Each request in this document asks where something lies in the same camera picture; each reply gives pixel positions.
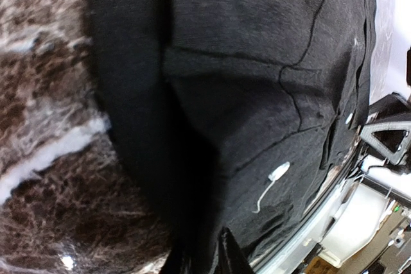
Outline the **black long sleeve shirt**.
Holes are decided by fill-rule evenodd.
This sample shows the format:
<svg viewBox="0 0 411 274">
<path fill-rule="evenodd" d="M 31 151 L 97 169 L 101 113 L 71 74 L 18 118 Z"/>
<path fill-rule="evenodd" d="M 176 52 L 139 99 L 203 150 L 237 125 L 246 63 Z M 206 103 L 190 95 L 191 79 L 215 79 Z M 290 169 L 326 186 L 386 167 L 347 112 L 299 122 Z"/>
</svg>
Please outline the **black long sleeve shirt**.
<svg viewBox="0 0 411 274">
<path fill-rule="evenodd" d="M 89 0 L 116 151 L 172 229 L 167 273 L 231 273 L 297 228 L 367 120 L 376 0 Z"/>
</svg>

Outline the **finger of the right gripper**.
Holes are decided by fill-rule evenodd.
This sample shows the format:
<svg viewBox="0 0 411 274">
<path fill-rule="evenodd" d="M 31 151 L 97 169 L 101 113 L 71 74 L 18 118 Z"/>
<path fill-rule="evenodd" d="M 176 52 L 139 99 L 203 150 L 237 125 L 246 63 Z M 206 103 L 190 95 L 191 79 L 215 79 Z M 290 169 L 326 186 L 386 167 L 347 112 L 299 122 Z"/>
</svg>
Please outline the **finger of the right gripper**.
<svg viewBox="0 0 411 274">
<path fill-rule="evenodd" d="M 410 102 L 393 92 L 373 103 L 360 137 L 388 165 L 409 167 Z"/>
</svg>

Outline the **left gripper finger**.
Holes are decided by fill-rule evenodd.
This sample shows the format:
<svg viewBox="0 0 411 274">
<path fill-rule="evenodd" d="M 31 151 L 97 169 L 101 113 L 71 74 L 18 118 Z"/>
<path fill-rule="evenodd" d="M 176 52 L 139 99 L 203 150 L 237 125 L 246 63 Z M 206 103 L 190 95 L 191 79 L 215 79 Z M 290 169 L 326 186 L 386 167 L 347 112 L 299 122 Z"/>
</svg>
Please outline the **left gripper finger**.
<svg viewBox="0 0 411 274">
<path fill-rule="evenodd" d="M 254 273 L 233 234 L 227 227 L 223 227 L 220 233 L 220 273 Z"/>
</svg>

